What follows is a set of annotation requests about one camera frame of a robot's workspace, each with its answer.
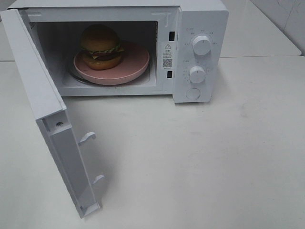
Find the round white door button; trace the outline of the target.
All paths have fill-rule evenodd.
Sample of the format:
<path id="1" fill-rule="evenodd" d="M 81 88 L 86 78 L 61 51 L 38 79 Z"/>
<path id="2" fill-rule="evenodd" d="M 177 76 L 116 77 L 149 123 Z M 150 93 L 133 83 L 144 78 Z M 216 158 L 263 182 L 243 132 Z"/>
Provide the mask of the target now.
<path id="1" fill-rule="evenodd" d="M 201 95 L 201 92 L 197 88 L 191 88 L 186 92 L 186 97 L 188 99 L 197 100 Z"/>

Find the pink round plate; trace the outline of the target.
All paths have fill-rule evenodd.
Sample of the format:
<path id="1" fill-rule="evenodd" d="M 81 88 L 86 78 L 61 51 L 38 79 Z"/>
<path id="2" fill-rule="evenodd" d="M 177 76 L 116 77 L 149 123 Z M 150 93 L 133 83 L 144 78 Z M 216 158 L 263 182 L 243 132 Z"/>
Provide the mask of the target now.
<path id="1" fill-rule="evenodd" d="M 142 75 L 148 67 L 147 49 L 133 42 L 123 41 L 119 50 L 93 58 L 80 51 L 73 59 L 77 73 L 85 80 L 100 85 L 128 83 Z"/>

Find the toy hamburger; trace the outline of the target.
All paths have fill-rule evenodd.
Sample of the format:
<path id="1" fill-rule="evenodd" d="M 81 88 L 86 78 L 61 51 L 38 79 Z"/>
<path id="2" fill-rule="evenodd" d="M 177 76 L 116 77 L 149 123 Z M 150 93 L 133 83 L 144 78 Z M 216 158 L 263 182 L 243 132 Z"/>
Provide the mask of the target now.
<path id="1" fill-rule="evenodd" d="M 111 28 L 94 24 L 81 34 L 81 57 L 94 70 L 106 70 L 117 66 L 124 52 L 121 39 Z"/>

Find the white microwave door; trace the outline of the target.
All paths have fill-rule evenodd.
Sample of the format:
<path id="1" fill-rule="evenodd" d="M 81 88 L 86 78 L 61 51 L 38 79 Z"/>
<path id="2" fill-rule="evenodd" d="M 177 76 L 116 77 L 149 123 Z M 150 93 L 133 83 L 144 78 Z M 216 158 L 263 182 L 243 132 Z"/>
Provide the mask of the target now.
<path id="1" fill-rule="evenodd" d="M 66 105 L 46 66 L 37 25 L 24 10 L 0 14 L 36 123 L 83 218 L 100 207 L 80 151 L 80 145 L 95 138 L 95 133 L 76 139 Z"/>

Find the lower white round knob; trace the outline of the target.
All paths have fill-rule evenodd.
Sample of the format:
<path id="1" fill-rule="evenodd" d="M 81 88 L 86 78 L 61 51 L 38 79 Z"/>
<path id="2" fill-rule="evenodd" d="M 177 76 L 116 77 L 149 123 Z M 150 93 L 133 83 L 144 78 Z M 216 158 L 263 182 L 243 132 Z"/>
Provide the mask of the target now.
<path id="1" fill-rule="evenodd" d="M 192 83 L 202 83 L 205 80 L 206 72 L 201 66 L 194 66 L 189 70 L 189 79 Z"/>

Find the white round knob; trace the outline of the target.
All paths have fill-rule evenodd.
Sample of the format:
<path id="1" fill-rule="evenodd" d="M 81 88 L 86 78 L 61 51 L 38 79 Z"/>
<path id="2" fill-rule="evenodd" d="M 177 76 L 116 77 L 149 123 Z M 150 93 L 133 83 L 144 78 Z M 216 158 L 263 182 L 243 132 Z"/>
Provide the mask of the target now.
<path id="1" fill-rule="evenodd" d="M 211 50 L 211 39 L 206 35 L 198 35 L 192 42 L 193 52 L 196 55 L 204 56 Z"/>
<path id="2" fill-rule="evenodd" d="M 205 80 L 206 72 L 201 66 L 194 66 L 189 70 L 189 79 L 192 83 L 202 83 Z"/>

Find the warning label with QR code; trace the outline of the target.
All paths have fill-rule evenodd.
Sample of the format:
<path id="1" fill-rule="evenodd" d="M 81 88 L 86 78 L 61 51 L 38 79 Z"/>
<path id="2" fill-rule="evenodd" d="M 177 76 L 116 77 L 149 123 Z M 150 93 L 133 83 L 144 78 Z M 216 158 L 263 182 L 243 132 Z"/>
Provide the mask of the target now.
<path id="1" fill-rule="evenodd" d="M 162 43 L 162 67 L 171 69 L 174 62 L 174 46 L 172 42 Z"/>

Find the white microwave oven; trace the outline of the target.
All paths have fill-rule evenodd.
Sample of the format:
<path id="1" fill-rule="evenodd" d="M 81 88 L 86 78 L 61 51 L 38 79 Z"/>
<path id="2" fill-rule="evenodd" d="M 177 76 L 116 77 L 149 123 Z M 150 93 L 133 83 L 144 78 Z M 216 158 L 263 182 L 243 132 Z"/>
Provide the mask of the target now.
<path id="1" fill-rule="evenodd" d="M 211 99 L 229 12 L 220 0 L 18 0 L 7 10 L 24 10 L 37 25 L 46 66 L 61 96 L 170 94 L 176 103 Z M 97 86 L 72 80 L 62 82 L 66 67 L 80 49 L 80 35 L 91 24 L 104 24 L 122 40 L 145 46 L 150 53 L 150 81 L 142 85 Z M 206 34 L 211 50 L 204 56 L 193 52 L 192 42 Z M 162 67 L 162 43 L 172 42 L 174 62 Z M 202 83 L 192 83 L 189 70 L 201 66 Z M 200 90 L 188 99 L 191 88 Z"/>

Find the upper white round knob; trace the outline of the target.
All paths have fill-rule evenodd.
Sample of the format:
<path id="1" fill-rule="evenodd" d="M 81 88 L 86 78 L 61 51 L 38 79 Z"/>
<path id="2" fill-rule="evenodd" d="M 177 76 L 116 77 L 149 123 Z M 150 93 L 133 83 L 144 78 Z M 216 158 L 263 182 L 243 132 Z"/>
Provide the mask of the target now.
<path id="1" fill-rule="evenodd" d="M 196 55 L 204 56 L 211 50 L 211 39 L 206 35 L 198 35 L 192 42 L 193 52 Z"/>

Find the glass microwave turntable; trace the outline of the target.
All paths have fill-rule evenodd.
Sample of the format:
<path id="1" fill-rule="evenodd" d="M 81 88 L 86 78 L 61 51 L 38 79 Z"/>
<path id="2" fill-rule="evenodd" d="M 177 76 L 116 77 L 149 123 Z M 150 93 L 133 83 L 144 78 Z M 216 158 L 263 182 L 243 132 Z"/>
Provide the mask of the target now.
<path id="1" fill-rule="evenodd" d="M 62 82 L 67 85 L 72 85 L 72 80 L 78 81 L 79 83 L 86 84 L 86 85 L 97 85 L 102 86 L 102 84 L 92 83 L 84 78 L 81 77 L 79 73 L 77 73 L 76 69 L 71 66 L 66 67 L 66 75 L 63 77 Z M 119 84 L 119 86 L 125 85 L 142 85 L 146 84 L 150 81 L 150 67 L 148 67 L 145 72 L 137 77 L 136 79 L 129 81 L 127 83 Z"/>

